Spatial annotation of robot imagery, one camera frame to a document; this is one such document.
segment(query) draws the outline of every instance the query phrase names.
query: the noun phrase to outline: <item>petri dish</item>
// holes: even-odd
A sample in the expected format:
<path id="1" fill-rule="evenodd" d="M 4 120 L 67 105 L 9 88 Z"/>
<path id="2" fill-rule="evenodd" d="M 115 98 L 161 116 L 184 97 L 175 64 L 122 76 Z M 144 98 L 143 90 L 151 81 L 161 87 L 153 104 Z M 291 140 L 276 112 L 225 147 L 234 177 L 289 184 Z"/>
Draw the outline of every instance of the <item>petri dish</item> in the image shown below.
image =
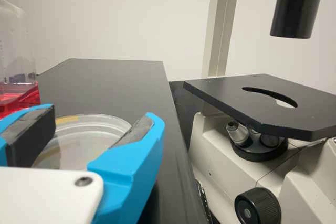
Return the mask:
<path id="1" fill-rule="evenodd" d="M 56 119 L 55 135 L 32 167 L 86 170 L 87 164 L 112 147 L 131 125 L 118 117 L 81 114 Z"/>

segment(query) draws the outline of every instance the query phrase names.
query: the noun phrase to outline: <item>white wall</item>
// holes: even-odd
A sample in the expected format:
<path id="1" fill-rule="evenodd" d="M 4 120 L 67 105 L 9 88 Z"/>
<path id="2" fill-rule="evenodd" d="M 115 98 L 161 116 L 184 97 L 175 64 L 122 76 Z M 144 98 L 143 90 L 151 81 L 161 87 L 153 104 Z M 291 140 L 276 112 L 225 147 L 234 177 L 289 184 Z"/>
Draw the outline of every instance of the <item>white wall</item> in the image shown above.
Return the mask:
<path id="1" fill-rule="evenodd" d="M 29 17 L 37 72 L 67 58 L 163 60 L 201 76 L 209 0 L 9 0 Z"/>
<path id="2" fill-rule="evenodd" d="M 308 40 L 269 35 L 276 0 L 237 0 L 227 75 L 269 73 L 336 94 L 336 1 L 321 0 Z"/>

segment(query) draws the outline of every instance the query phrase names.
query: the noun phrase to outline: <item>red liquid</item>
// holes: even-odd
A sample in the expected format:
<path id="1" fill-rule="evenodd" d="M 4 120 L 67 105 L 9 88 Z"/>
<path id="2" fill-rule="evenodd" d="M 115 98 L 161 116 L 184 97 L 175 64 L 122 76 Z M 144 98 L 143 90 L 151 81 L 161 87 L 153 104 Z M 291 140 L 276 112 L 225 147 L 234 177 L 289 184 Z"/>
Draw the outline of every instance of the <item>red liquid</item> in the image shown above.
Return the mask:
<path id="1" fill-rule="evenodd" d="M 40 104 L 37 82 L 35 84 L 0 83 L 0 120 L 15 111 Z"/>

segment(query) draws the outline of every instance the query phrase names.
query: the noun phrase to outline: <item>yellow label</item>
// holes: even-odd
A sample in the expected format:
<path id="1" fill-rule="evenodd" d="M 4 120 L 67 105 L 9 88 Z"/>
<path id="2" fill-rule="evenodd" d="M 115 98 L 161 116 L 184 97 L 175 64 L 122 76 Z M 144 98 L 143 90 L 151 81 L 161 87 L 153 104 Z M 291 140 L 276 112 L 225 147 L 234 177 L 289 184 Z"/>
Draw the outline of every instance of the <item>yellow label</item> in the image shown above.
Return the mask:
<path id="1" fill-rule="evenodd" d="M 63 124 L 63 123 L 77 122 L 77 121 L 78 121 L 78 116 L 76 115 L 63 116 L 61 118 L 56 118 L 56 125 Z"/>

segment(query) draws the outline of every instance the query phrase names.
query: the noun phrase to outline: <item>black knob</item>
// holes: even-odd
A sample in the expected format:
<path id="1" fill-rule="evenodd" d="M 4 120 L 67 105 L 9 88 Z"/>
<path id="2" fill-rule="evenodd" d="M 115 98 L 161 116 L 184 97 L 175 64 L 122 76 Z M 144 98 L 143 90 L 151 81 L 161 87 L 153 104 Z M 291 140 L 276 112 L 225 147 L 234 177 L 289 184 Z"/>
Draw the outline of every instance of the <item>black knob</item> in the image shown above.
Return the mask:
<path id="1" fill-rule="evenodd" d="M 274 194 L 255 187 L 235 199 L 236 215 L 242 224 L 280 224 L 281 208 Z"/>

